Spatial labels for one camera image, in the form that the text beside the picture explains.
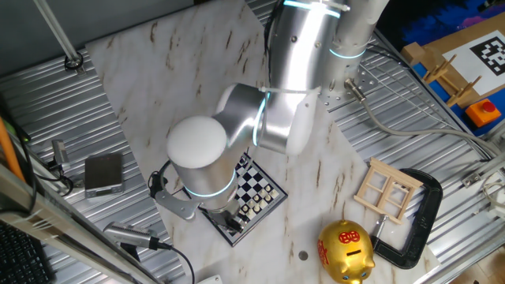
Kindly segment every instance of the metal grating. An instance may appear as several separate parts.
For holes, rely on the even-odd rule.
[[[277,0],[246,0],[245,2],[249,5],[258,20],[260,20],[261,24],[265,25]]]
[[[262,24],[266,23],[275,2],[247,1]],[[63,58],[59,58],[0,79],[0,92],[5,94],[13,114],[33,137],[32,149],[43,159],[51,159],[51,139],[65,141],[73,161],[72,169],[68,172],[72,179],[82,178],[84,159],[89,155],[105,152],[123,154],[125,193],[93,201],[86,200],[82,192],[76,191],[67,201],[77,210],[100,229],[111,221],[120,220],[142,227],[149,226],[159,232],[160,238],[170,241],[155,205],[147,196],[144,179],[89,56],[86,50],[81,53],[88,71],[82,77],[66,72],[62,68]],[[443,118],[456,128],[462,127],[461,122],[451,116],[440,100],[419,85],[397,62],[367,52],[362,65],[410,101],[406,102],[376,80],[369,84],[370,77],[366,74],[366,81],[362,83],[369,84],[364,89],[368,90],[366,94],[370,107],[386,125],[403,130],[444,127],[441,122],[425,114],[428,113],[438,119]],[[338,102],[331,101],[331,98],[321,99],[328,102],[328,110],[334,115],[339,128],[364,160],[374,156],[397,168],[417,168],[430,173],[442,183],[444,199],[428,240],[430,249],[442,267],[449,267],[470,250],[481,246],[487,236],[504,228],[502,220],[490,219],[486,215],[485,209],[489,203],[477,189],[465,189],[462,186],[462,178],[478,168],[482,159],[466,141],[440,134],[390,136],[376,129],[354,99],[341,98]],[[413,217],[420,201],[421,194],[412,199],[406,212],[408,218]],[[45,250],[57,272],[58,283],[113,281],[54,248],[46,246]],[[171,252],[146,249],[140,252],[140,258],[158,277],[174,279],[184,274],[178,258]]]
[[[126,222],[149,227],[158,232],[161,240],[171,242],[88,52],[80,52],[84,56],[85,75],[65,71],[64,58],[59,58],[0,79],[0,92],[18,123],[32,137],[30,146],[38,156],[51,160],[51,140],[65,141],[72,163],[72,169],[65,175],[74,181],[83,179],[84,160],[88,156],[123,154],[122,195],[87,200],[82,190],[74,189],[66,197],[82,215],[101,230],[112,221]],[[47,245],[44,250],[56,272],[57,283],[115,282],[55,248]],[[139,257],[160,279],[174,280],[184,275],[174,252],[143,249],[139,250]]]
[[[461,122],[453,118],[445,105],[440,104],[397,61],[368,51],[361,62],[361,71],[368,74],[366,70],[399,94],[376,80],[372,84],[375,87],[365,93],[374,114],[388,127],[407,131],[448,128],[427,115],[430,114],[461,129]],[[370,83],[367,79],[362,84]],[[478,192],[478,186],[466,189],[461,183],[484,162],[484,157],[472,144],[457,136],[443,134],[391,136],[377,129],[356,99],[339,102],[338,106],[329,107],[329,111],[363,160],[373,156],[396,168],[423,170],[440,181],[443,202],[428,239],[429,248],[442,264],[440,269],[452,265],[505,228],[502,219],[488,217],[489,202]],[[407,218],[413,219],[421,199],[421,192],[413,197],[406,212]]]

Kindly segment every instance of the black keyboard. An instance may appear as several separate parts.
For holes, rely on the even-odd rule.
[[[0,284],[46,284],[53,280],[40,241],[0,222]]]

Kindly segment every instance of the marble surface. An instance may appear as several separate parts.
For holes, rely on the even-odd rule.
[[[87,45],[107,96],[144,179],[166,161],[166,136],[177,121],[212,115],[233,82],[262,85],[263,27],[242,0],[218,0],[186,9]],[[228,283],[333,283],[316,252],[329,222],[349,219],[371,232],[378,215],[352,196],[368,168],[320,103],[306,149],[296,157],[258,149],[256,161],[288,199],[231,248],[198,214],[185,222],[160,208],[175,246],[201,280],[220,274]],[[167,189],[181,186],[173,169]],[[381,235],[402,247],[409,222],[389,222]],[[309,258],[298,258],[306,251]],[[426,248],[404,271],[380,257],[365,283],[413,283],[439,265]]]

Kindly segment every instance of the small black box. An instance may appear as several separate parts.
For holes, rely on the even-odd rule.
[[[84,161],[84,191],[86,198],[121,194],[123,184],[122,154],[107,154]]]

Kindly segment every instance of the orange cable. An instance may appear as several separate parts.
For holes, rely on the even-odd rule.
[[[10,170],[16,174],[16,176],[22,181],[26,182],[19,167],[19,162],[17,161],[16,152],[14,151],[13,143],[10,140],[9,134],[7,133],[6,125],[0,118],[0,145],[3,148],[4,154],[9,164]]]

